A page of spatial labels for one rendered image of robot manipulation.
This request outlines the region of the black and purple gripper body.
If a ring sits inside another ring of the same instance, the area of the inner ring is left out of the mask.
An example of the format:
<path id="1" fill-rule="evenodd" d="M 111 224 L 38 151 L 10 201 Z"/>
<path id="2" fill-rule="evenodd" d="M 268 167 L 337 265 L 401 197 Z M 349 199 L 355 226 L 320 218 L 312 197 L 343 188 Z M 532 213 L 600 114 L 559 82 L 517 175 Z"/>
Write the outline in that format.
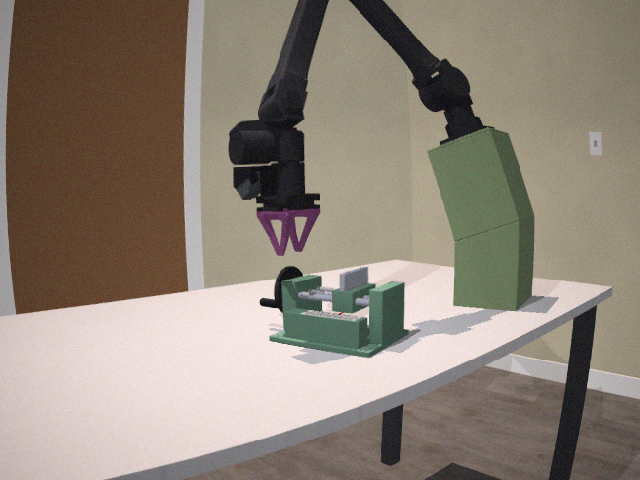
<path id="1" fill-rule="evenodd" d="M 271 165 L 278 165 L 278 196 L 256 196 L 256 203 L 263 204 L 263 207 L 257 207 L 256 211 L 279 212 L 286 208 L 320 208 L 320 205 L 314 204 L 315 200 L 320 200 L 320 194 L 305 193 L 305 162 L 288 162 L 287 168 L 283 167 L 283 163 Z"/>

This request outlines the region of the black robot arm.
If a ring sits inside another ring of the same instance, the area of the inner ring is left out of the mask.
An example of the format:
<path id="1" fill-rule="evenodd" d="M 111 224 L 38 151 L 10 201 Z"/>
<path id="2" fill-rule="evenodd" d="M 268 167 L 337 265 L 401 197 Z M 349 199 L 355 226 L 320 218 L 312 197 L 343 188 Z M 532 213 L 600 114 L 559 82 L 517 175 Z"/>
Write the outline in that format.
<path id="1" fill-rule="evenodd" d="M 434 57 L 383 0 L 349 1 L 408 66 L 424 106 L 432 112 L 445 110 L 448 139 L 440 145 L 490 127 L 474 116 L 470 85 L 462 71 L 447 59 L 439 61 Z M 298 0 L 278 64 L 258 109 L 259 120 L 240 121 L 229 132 L 229 157 L 234 165 L 276 161 L 287 168 L 288 162 L 305 161 L 304 133 L 293 130 L 304 120 L 309 67 L 328 2 Z M 432 78 L 436 72 L 439 74 Z M 278 165 L 233 167 L 233 181 L 242 200 L 258 194 L 277 195 Z"/>

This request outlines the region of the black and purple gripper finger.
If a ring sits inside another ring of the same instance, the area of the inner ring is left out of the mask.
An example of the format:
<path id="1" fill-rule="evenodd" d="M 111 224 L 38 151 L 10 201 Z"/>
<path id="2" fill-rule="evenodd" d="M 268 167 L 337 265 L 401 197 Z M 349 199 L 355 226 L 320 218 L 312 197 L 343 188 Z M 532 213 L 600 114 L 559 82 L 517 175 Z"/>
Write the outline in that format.
<path id="1" fill-rule="evenodd" d="M 320 214 L 320 208 L 317 209 L 304 209 L 304 210 L 287 210 L 284 209 L 283 211 L 295 211 L 295 217 L 293 220 L 293 224 L 291 227 L 291 231 L 290 231 L 290 239 L 294 248 L 295 252 L 302 252 L 303 248 L 305 246 L 305 243 L 307 241 L 307 238 L 309 236 L 309 233 L 313 227 L 313 225 L 315 224 L 319 214 Z M 298 242 L 298 238 L 297 238 L 297 234 L 296 234 L 296 226 L 295 226 L 295 218 L 296 217 L 307 217 L 300 241 Z"/>
<path id="2" fill-rule="evenodd" d="M 295 217 L 295 211 L 279 211 L 279 212 L 268 212 L 268 211 L 256 211 L 257 217 L 261 222 L 263 228 L 268 234 L 271 243 L 275 249 L 275 252 L 279 256 L 284 256 L 291 227 L 293 224 L 293 220 Z M 275 231 L 272 227 L 271 220 L 280 220 L 282 222 L 281 229 L 281 240 L 280 245 L 277 240 Z"/>

